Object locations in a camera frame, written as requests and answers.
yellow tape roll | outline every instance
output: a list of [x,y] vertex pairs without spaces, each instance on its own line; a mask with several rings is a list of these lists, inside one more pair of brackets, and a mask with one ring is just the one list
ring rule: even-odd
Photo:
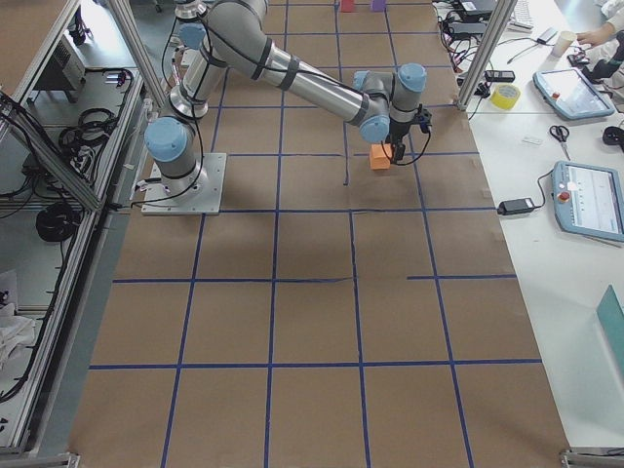
[[491,95],[491,103],[501,109],[509,110],[520,97],[520,89],[514,85],[498,85]]

tablet screen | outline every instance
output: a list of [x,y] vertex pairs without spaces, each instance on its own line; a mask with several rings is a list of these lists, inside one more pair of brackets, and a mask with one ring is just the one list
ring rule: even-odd
[[564,105],[572,113],[607,110],[608,106],[596,92],[583,81],[576,70],[561,70],[542,73],[550,95],[559,93],[558,105]]
[[572,224],[613,234],[622,233],[622,220],[613,183],[607,171],[568,166]]

orange block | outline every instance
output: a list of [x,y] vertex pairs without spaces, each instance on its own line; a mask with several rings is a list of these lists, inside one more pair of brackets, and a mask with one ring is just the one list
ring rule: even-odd
[[390,155],[392,154],[392,146],[390,143],[372,144],[370,146],[369,161],[370,168],[373,171],[380,169],[390,169]]

floor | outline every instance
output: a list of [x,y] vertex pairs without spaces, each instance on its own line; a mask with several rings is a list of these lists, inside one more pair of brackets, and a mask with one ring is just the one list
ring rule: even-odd
[[427,154],[373,173],[357,130],[229,72],[200,125],[228,153],[221,214],[130,214],[69,449],[87,468],[560,466],[433,9],[313,1],[272,5],[265,31],[347,83],[425,65]]

white table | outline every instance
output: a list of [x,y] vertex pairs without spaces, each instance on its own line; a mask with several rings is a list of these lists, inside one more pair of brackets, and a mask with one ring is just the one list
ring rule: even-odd
[[[533,0],[530,7],[535,22],[532,37],[549,26],[566,28],[553,0]],[[506,32],[502,40],[522,36]],[[541,201],[537,178],[565,158],[548,134],[551,125],[569,127],[572,161],[614,168],[622,180],[624,154],[619,147],[604,145],[602,133],[609,125],[619,125],[624,116],[563,121],[544,102],[531,77],[536,70],[567,68],[567,61],[553,58],[550,47],[540,46],[506,64],[528,45],[528,41],[502,45],[491,59],[496,69],[516,72],[514,84],[522,95],[515,107],[504,111],[485,100],[470,121],[494,202],[528,196]],[[472,100],[469,115],[477,101]],[[542,142],[524,142],[524,137]],[[553,395],[572,447],[624,447],[624,378],[596,315],[609,284],[624,300],[624,248],[564,233],[555,221],[550,179],[542,183],[546,206],[532,214],[502,217],[501,225]]]

